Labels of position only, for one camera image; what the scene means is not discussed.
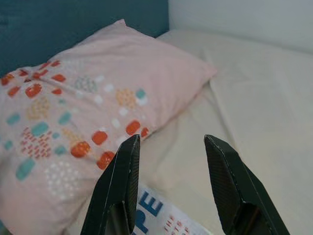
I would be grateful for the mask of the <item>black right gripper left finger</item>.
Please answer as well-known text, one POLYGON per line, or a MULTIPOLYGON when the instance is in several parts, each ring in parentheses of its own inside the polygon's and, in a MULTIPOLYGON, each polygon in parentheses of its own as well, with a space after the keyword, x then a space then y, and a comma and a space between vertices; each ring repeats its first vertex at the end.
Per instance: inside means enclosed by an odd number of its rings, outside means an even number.
POLYGON ((83 235, 130 235, 135 226, 140 135, 121 143, 97 181, 81 229, 83 235))

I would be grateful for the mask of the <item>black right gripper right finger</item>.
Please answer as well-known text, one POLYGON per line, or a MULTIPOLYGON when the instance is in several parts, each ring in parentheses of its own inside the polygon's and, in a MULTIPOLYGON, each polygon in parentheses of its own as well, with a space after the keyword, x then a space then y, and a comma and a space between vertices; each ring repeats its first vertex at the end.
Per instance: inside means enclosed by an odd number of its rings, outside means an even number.
POLYGON ((205 135, 210 183, 226 235, 287 235, 262 182, 227 142, 205 135))

